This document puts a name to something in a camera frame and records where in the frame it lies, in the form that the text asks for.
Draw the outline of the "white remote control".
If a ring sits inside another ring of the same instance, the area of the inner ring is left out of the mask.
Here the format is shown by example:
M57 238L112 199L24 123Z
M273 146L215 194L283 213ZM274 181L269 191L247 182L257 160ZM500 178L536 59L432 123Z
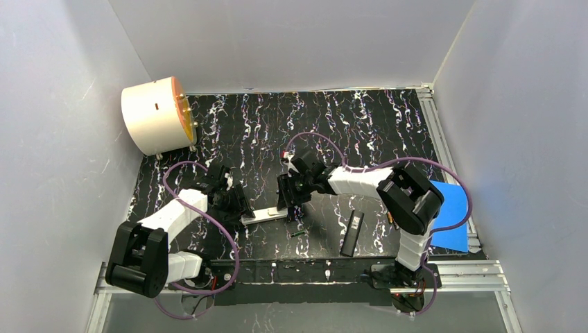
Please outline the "white remote control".
M276 207L269 207L261 210L255 210L253 213L254 216L252 218L242 216L241 223L243 225L252 225L255 223L263 223L267 221L283 219L288 216L288 209L285 208L283 210L279 210Z

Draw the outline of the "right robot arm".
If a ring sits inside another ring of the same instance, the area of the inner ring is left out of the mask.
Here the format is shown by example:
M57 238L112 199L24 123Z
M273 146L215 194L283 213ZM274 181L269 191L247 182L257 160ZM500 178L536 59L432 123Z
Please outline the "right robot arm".
M400 246L395 263L386 274L377 276L405 285L421 278L427 244L444 196L414 166L403 161L393 167L352 169L339 163L325 164L305 152L289 158L287 171L278 176L277 184L279 210L309 202L313 192L380 200L399 227Z

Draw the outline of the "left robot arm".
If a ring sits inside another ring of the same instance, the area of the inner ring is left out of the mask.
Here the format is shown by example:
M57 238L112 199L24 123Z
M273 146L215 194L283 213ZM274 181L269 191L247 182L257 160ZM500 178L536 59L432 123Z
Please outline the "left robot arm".
M220 225L255 216L243 185L233 182L228 167L211 165L154 214L138 222L122 223L114 238L105 281L154 298L172 282L203 277L201 256L169 251L171 241L201 216L209 216Z

